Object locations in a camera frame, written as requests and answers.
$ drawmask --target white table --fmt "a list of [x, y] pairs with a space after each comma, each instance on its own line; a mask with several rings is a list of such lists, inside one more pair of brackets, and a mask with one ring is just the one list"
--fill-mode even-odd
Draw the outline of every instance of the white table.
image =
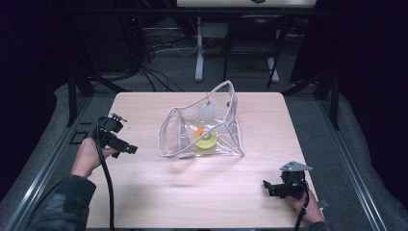
[[[317, 0], [266, 0], [256, 4], [251, 0], [177, 0], [177, 6], [182, 8], [302, 8], [312, 9]], [[195, 81], [201, 82], [204, 69], [204, 50], [201, 17], [197, 20], [197, 64], [195, 67]], [[268, 59], [269, 68], [273, 61]], [[279, 82], [277, 72], [272, 76], [274, 83]]]

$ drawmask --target wooden table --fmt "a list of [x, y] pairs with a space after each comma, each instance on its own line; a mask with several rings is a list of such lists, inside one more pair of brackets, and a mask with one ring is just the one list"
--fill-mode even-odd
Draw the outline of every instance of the wooden table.
[[[159, 155], [160, 127], [172, 107], [187, 106], [202, 92], [124, 92], [111, 112], [128, 120], [118, 137], [139, 147], [134, 155], [108, 158], [115, 189], [117, 228], [294, 227], [296, 214], [268, 196], [263, 180], [282, 184], [282, 165], [305, 164], [280, 93], [238, 92], [244, 157], [169, 159]], [[313, 190], [309, 172], [306, 179]], [[101, 167], [88, 227], [109, 227], [109, 194]]]

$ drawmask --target white table leg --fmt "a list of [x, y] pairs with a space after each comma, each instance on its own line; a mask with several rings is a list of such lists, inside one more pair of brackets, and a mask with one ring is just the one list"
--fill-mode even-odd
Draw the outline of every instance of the white table leg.
[[204, 69], [204, 50], [203, 50], [203, 35], [201, 31], [201, 17], [197, 18], [197, 65], [195, 67], [195, 81], [203, 81]]

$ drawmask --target dark background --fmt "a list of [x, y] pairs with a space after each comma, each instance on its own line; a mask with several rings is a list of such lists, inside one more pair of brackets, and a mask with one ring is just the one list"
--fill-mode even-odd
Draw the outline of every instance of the dark background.
[[[2, 198], [49, 122], [56, 104], [53, 91], [66, 83], [74, 64], [84, 64], [58, 22], [44, 13], [44, 3], [6, 1], [0, 7]], [[366, 136], [372, 165], [408, 208], [403, 177], [408, 166], [408, 6], [402, 0], [318, 1], [317, 11], [360, 16], [312, 20], [292, 80], [312, 78], [344, 51], [341, 93]], [[354, 43], [339, 47], [344, 38]], [[88, 55], [85, 63], [91, 64]]]

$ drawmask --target black cable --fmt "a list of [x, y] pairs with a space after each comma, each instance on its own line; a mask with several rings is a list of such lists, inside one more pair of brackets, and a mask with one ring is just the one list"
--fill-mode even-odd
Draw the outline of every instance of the black cable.
[[[172, 79], [168, 78], [165, 74], [163, 74], [163, 73], [160, 72], [160, 71], [153, 70], [153, 69], [148, 68], [148, 67], [146, 67], [146, 66], [144, 66], [144, 65], [142, 65], [142, 66], [140, 67], [140, 70], [143, 70], [144, 73], [148, 73], [148, 74], [150, 74], [152, 77], [154, 77], [157, 81], [159, 81], [159, 83], [161, 83], [161, 84], [166, 88], [166, 90], [175, 91], [175, 90], [173, 90], [173, 89], [171, 89], [171, 88], [169, 87], [169, 82], [171, 82], [178, 90], [184, 91], [184, 90], [183, 90], [182, 88], [180, 88]], [[165, 84], [162, 80], [160, 80], [160, 78], [159, 78], [156, 74], [157, 74], [157, 75], [160, 75], [160, 76], [162, 76], [162, 77], [164, 77], [164, 78], [166, 78], [167, 83]]]
[[299, 215], [297, 216], [297, 220], [296, 220], [296, 225], [294, 226], [294, 231], [298, 231], [300, 228], [300, 222], [303, 219], [303, 216], [306, 214], [306, 210], [307, 207], [309, 205], [309, 200], [310, 200], [310, 196], [309, 196], [309, 185], [307, 183], [307, 181], [305, 180], [305, 185], [306, 187], [304, 187], [302, 184], [300, 184], [298, 181], [293, 180], [292, 178], [289, 178], [291, 181], [295, 182], [297, 185], [300, 185], [303, 188], [303, 191], [305, 191], [306, 193], [306, 197], [305, 197], [305, 201], [303, 202], [303, 207], [299, 212]]
[[146, 72], [144, 72], [144, 68], [141, 68], [140, 72], [147, 78], [147, 80], [150, 82], [150, 85], [153, 88], [153, 91], [156, 92], [156, 88], [154, 87], [154, 84], [153, 84], [152, 80], [149, 78], [149, 76], [146, 74]]
[[108, 184], [108, 191], [109, 191], [109, 205], [110, 205], [110, 220], [109, 220], [109, 225], [111, 228], [111, 231], [115, 231], [115, 201], [114, 201], [114, 187], [112, 184], [112, 178], [111, 174], [109, 173], [108, 167], [105, 162], [105, 156], [103, 155], [102, 147], [100, 145], [100, 138], [99, 138], [99, 124], [102, 118], [98, 119], [98, 122], [96, 123], [96, 150], [98, 152], [99, 156], [99, 162], [101, 163], [101, 166], [103, 168], [103, 171], [105, 173], [106, 181]]

